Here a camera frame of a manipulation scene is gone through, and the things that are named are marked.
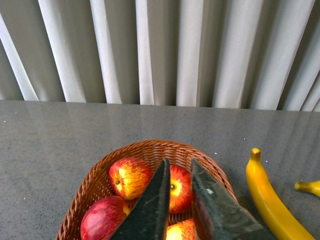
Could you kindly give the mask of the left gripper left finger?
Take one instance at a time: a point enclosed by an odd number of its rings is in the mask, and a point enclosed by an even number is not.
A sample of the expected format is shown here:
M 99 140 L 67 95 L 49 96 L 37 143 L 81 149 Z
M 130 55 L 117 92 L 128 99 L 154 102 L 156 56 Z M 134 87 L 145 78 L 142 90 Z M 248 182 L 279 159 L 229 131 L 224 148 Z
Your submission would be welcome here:
M 170 163 L 163 159 L 111 240 L 165 240 L 169 225 Z

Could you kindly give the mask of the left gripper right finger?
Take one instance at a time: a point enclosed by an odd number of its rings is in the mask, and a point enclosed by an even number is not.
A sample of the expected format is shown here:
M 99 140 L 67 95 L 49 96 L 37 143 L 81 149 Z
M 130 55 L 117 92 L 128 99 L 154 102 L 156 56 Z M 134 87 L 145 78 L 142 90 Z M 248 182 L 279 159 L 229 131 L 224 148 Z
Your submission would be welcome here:
M 191 159 L 192 216 L 200 240 L 274 240 L 198 160 Z

